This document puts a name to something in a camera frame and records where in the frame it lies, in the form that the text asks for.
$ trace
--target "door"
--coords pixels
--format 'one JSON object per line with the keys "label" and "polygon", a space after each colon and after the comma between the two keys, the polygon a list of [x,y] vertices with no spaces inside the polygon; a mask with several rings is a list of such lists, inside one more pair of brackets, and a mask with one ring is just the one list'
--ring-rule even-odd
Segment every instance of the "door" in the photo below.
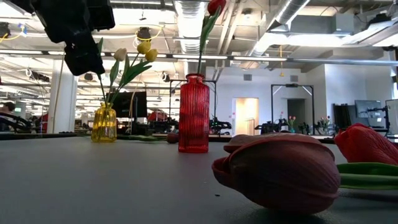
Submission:
{"label": "door", "polygon": [[257,134],[254,128],[259,124],[259,99],[234,98],[233,100],[233,135]]}
{"label": "door", "polygon": [[287,116],[296,117],[293,128],[299,133],[299,124],[305,122],[305,99],[287,99]]}

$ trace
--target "ribbed glass vase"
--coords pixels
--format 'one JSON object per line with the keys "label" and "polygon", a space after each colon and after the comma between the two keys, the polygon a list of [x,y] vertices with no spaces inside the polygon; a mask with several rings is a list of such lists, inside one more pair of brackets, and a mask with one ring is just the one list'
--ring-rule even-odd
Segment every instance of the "ribbed glass vase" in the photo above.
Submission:
{"label": "ribbed glass vase", "polygon": [[202,74],[187,75],[181,86],[179,152],[205,153],[209,148],[209,87]]}
{"label": "ribbed glass vase", "polygon": [[91,140],[93,142],[115,142],[117,137],[116,111],[112,109],[112,104],[101,103],[101,108],[95,112]]}

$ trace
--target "table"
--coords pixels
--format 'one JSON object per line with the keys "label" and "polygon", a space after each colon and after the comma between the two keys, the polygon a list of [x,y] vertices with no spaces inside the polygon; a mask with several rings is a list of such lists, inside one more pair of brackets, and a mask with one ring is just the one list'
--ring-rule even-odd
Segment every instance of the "table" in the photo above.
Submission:
{"label": "table", "polygon": [[223,145],[182,154],[164,142],[2,141],[0,223],[398,223],[397,192],[342,190],[310,217],[270,212],[217,183],[210,166]]}

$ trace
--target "exposed ceiling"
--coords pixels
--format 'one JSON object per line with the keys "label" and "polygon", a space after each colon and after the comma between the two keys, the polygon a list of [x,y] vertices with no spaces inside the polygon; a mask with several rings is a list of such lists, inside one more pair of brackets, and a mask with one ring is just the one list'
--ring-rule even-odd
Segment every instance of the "exposed ceiling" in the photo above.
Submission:
{"label": "exposed ceiling", "polygon": [[[27,27],[27,34],[22,35],[14,40],[4,40],[0,42],[0,49],[18,49],[18,50],[46,50],[46,51],[62,51],[63,44],[52,43],[44,32],[44,27],[37,18],[37,16],[24,15],[20,12],[8,8],[4,3],[5,0],[0,0],[0,22],[9,22],[11,30],[11,37],[15,37],[21,31],[19,24],[25,24]],[[137,2],[137,1],[117,1],[117,2]],[[142,1],[143,3],[152,3],[154,5],[160,4],[160,1]],[[259,38],[265,32],[266,24],[272,18],[272,13],[277,8],[279,1],[277,0],[234,0],[228,1],[229,4],[234,2],[233,11],[224,11],[224,14],[217,20],[215,28],[210,33],[209,41],[206,45],[206,54],[216,54],[218,49],[226,48],[226,54],[241,54],[244,55],[247,51],[251,50],[257,43]],[[165,1],[168,7],[173,7],[172,1]],[[331,17],[334,16],[338,11],[345,14],[358,14],[362,12],[365,14],[367,11],[383,10],[390,7],[392,1],[388,0],[374,0],[374,1],[361,1],[361,0],[314,0],[310,1],[306,7],[299,11],[299,16],[322,16]],[[356,16],[354,22],[356,27],[364,26],[361,24],[362,19],[368,19],[367,17],[360,17],[362,14]],[[179,54],[181,53],[181,42],[185,41],[178,34],[178,20],[175,12],[171,10],[150,10],[142,9],[137,7],[130,8],[114,8],[114,17],[116,27],[111,30],[102,30],[101,32],[93,32],[95,41],[99,41],[101,37],[104,38],[103,52],[115,52],[118,48],[127,48],[128,52],[136,52],[136,45],[139,43],[136,38],[136,32],[140,27],[149,27],[152,39],[152,48],[156,48],[160,53],[163,54]],[[317,23],[304,24],[305,26],[321,26]],[[227,35],[224,40],[222,39],[223,27],[226,26]],[[305,58],[316,58],[316,57],[328,57],[328,58],[356,58],[356,59],[377,59],[381,57],[380,48],[375,47],[362,47],[355,49],[355,53],[352,53],[352,48],[335,48],[335,47],[307,47],[307,46],[294,46],[294,45],[271,45],[266,48],[266,54],[275,57],[305,57]],[[104,67],[109,71],[113,65],[112,60],[104,60]],[[215,66],[214,61],[207,61],[208,66]],[[218,66],[229,66],[227,63],[219,63]],[[155,62],[152,64],[152,68],[144,72],[141,77],[137,77],[133,80],[133,83],[129,84],[128,88],[134,88],[138,86],[142,87],[169,87],[169,83],[162,81],[162,74],[168,74],[171,78],[182,79],[185,77],[185,64],[183,60],[176,60],[173,62]],[[246,63],[247,68],[252,68],[253,63]],[[283,63],[284,68],[301,68],[308,69],[308,65],[305,63]],[[273,70],[280,68],[280,62],[270,62],[267,68]],[[27,69],[39,72],[51,79],[53,68],[53,59],[42,58],[42,57],[30,57],[25,55],[23,57],[9,57],[0,55],[0,76],[3,83],[20,83],[20,84],[44,84],[49,85],[48,82],[42,82],[40,80],[34,80],[29,77]],[[84,76],[79,79],[78,85],[80,86],[98,86],[98,79],[94,76],[92,81],[87,81]],[[39,97],[49,98],[50,87],[46,86],[3,86],[0,88],[2,91],[2,97],[6,95],[10,97],[23,96],[23,97]],[[168,107],[169,98],[163,97],[162,100],[158,100],[158,96],[168,96],[168,90],[148,90],[148,95],[154,97],[154,101],[150,102],[149,107]],[[177,90],[174,94],[178,98],[179,91]],[[99,88],[79,88],[78,89],[78,100],[77,107],[83,108],[86,105],[91,105],[93,102],[87,101],[86,99],[94,100],[94,104],[97,103],[95,100],[101,97],[101,90]],[[36,104],[49,104],[49,100],[32,101]],[[173,101],[173,107],[178,108],[178,102]]]}

